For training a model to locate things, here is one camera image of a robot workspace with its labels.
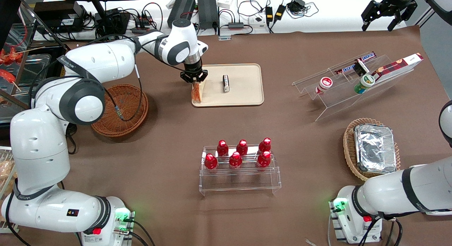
table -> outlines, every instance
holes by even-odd
[[[79,126],[74,135],[79,151],[70,157],[72,168],[64,180],[68,190],[121,198],[137,211],[137,221],[158,246],[305,245],[306,238],[318,246],[327,245],[328,200],[346,185],[363,183],[347,167],[342,147],[346,127],[360,117],[377,119],[394,130],[402,169],[452,154],[438,126],[440,109],[448,98],[425,56],[418,27],[200,40],[209,45],[205,64],[260,64],[264,103],[194,108],[191,86],[179,79],[177,70],[139,54],[137,65],[150,100],[147,120],[123,139],[103,138],[90,127]],[[394,59],[419,52],[425,60],[382,95],[314,122],[319,114],[315,103],[300,97],[291,83],[365,51]],[[120,83],[138,85],[133,75],[107,86]],[[259,143],[264,137],[273,140],[281,168],[282,188],[274,196],[271,191],[205,197],[198,192],[203,146],[221,138],[230,143],[242,138]],[[449,245],[452,240],[450,217],[413,214],[400,220],[402,246]],[[386,242],[390,225],[383,227],[385,241],[372,245]],[[139,229],[136,232],[144,236]],[[33,246],[78,245],[70,233],[21,227],[20,235]],[[346,245],[335,241],[333,231],[331,238],[334,246]],[[21,243],[12,235],[2,235],[0,245]]]
[[[163,27],[162,31],[166,34],[169,34],[171,29],[169,29],[168,24],[166,23],[166,19],[170,14],[169,9],[166,8],[166,4],[170,0],[134,0],[134,1],[109,1],[107,2],[107,8],[136,8],[137,10],[141,10],[144,5],[149,2],[157,2],[163,9]],[[256,0],[260,3],[260,5],[264,6],[266,4],[266,0]],[[273,7],[273,14],[276,13],[276,9],[278,5],[283,0],[271,0],[270,6]],[[284,5],[286,5],[291,0],[284,0]],[[361,19],[361,13],[366,8],[368,3],[371,0],[304,0],[305,2],[314,2],[319,8],[319,12],[315,14],[313,17],[304,17],[301,19],[291,19],[287,12],[284,13],[285,16],[282,17],[281,21],[275,25],[273,31],[274,32],[349,32],[349,31],[362,31],[361,27],[363,25],[363,20]],[[231,10],[234,12],[236,20],[238,21],[237,14],[237,0],[233,0]],[[79,2],[80,5],[83,5],[87,11],[96,12],[94,5],[90,2]],[[151,5],[147,7],[147,10],[150,11],[154,19],[156,19],[157,23],[160,23],[160,11],[158,7],[155,5]],[[240,7],[240,13],[250,15],[255,13],[256,10],[249,4],[244,3]],[[242,16],[241,21],[244,24],[248,24],[248,18]],[[371,30],[387,30],[387,26],[392,21],[393,18],[383,17],[373,21],[368,28]],[[194,16],[192,18],[192,22],[198,22],[198,16]],[[231,21],[231,18],[228,14],[222,14],[220,18],[220,24],[227,24]],[[405,27],[405,22],[400,23],[397,28]],[[230,31],[226,28],[222,29],[222,35],[231,35],[240,33],[240,31]],[[266,34],[268,33],[268,29],[255,29],[252,33],[254,34]],[[208,29],[206,31],[201,32],[199,35],[214,35],[215,32],[213,29]],[[91,32],[79,32],[74,33],[74,37],[78,40],[88,40],[94,38],[94,31]],[[36,40],[43,40],[40,34],[37,34],[35,37]]]

red bottle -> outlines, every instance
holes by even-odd
[[[226,156],[229,154],[229,147],[227,146],[226,141],[224,140],[218,141],[216,152],[218,153],[218,156]]]
[[[229,157],[229,168],[236,169],[242,165],[242,156],[237,151]]]
[[[218,165],[218,160],[213,156],[213,154],[208,153],[206,155],[206,159],[204,161],[204,166],[207,167],[207,169],[216,169],[216,166]]]
[[[240,155],[246,155],[248,153],[248,144],[246,143],[246,140],[240,140],[239,144],[237,145],[236,151]]]
[[[264,140],[259,144],[259,151],[270,151],[272,149],[272,140],[270,138],[264,138]]]
[[[272,162],[270,152],[264,151],[263,153],[259,154],[256,167],[268,167],[270,165],[270,162]]]

wicker basket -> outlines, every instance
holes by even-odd
[[[355,148],[355,127],[360,124],[376,124],[376,125],[382,125],[383,124],[379,121],[376,121],[374,119],[370,118],[360,118],[356,119],[355,121],[352,121],[344,133],[344,154],[345,154],[345,160],[347,161],[347,165],[350,167],[352,172],[361,180],[366,181],[367,179],[371,177],[375,177],[381,174],[377,173],[370,173],[370,172],[362,172],[357,165],[356,160],[356,148]],[[396,168],[397,170],[400,170],[400,155],[399,155],[399,148],[397,147],[397,143],[394,143],[394,150],[395,150],[395,160],[396,160]]]
[[[137,111],[137,106],[140,101],[140,88],[127,84],[114,85],[111,88],[108,88],[108,92],[119,106],[124,119],[127,120],[131,118],[135,111]],[[142,124],[146,118],[148,109],[148,99],[146,94],[143,93],[140,110],[132,120],[124,122],[118,117],[118,114],[116,114],[113,102],[107,93],[105,93],[105,112],[102,118],[92,124],[91,127],[100,135],[106,137],[121,137],[134,131]]]

white robotic arm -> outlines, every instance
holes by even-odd
[[[1,212],[10,222],[58,232],[83,232],[85,246],[120,245],[125,228],[120,218],[130,211],[116,197],[89,196],[62,190],[57,183],[69,173],[66,128],[69,122],[89,125],[105,109],[102,83],[128,76],[135,55],[149,52],[171,66],[184,63],[181,77],[202,81],[201,56],[208,46],[197,40],[191,22],[174,21],[169,36],[152,30],[124,39],[76,48],[59,58],[63,78],[50,78],[33,95],[32,109],[11,120],[10,138],[18,179]]]
[[[452,147],[452,101],[439,116],[444,138]],[[381,221],[415,212],[452,214],[452,157],[368,179],[364,185],[343,187],[330,202],[348,243],[359,243],[372,222],[366,242],[380,240]]]

acrylic display stand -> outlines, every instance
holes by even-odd
[[[369,88],[363,94],[357,94],[355,92],[355,85],[360,81],[360,76],[356,74],[354,70],[346,72],[345,74],[336,74],[335,71],[340,69],[344,69],[355,63],[355,60],[361,58],[362,56],[368,55],[370,52],[364,53],[360,56],[347,60],[343,63],[339,63],[335,66],[332,66],[322,72],[317,74],[313,74],[304,79],[295,81],[292,85],[295,85],[298,91],[301,94],[308,94],[312,100],[319,98],[325,109],[318,116],[315,121],[323,119],[327,116],[335,114],[339,111],[342,111],[350,106],[353,106],[355,103],[362,101],[366,98],[369,98],[377,93],[381,93],[395,84],[397,84],[407,73],[413,71],[414,69],[407,70],[400,74],[397,74],[393,77],[384,78],[381,77],[378,82],[376,82],[373,87]],[[386,55],[379,56],[377,58],[373,58],[365,62],[370,72],[375,71],[376,69],[383,67],[387,64],[392,63]],[[320,93],[315,93],[315,87],[318,86],[319,81],[322,77],[330,77],[333,80],[333,86]]]
[[[229,156],[236,151],[229,147],[229,155],[218,157],[216,146],[205,146],[202,152],[199,169],[199,192],[205,196],[208,191],[224,190],[272,190],[275,193],[281,188],[281,175],[271,151],[272,161],[268,167],[256,168],[258,145],[248,145],[248,154],[242,156],[240,168],[229,168]],[[209,170],[204,165],[206,154],[211,153],[218,159],[218,167]]]

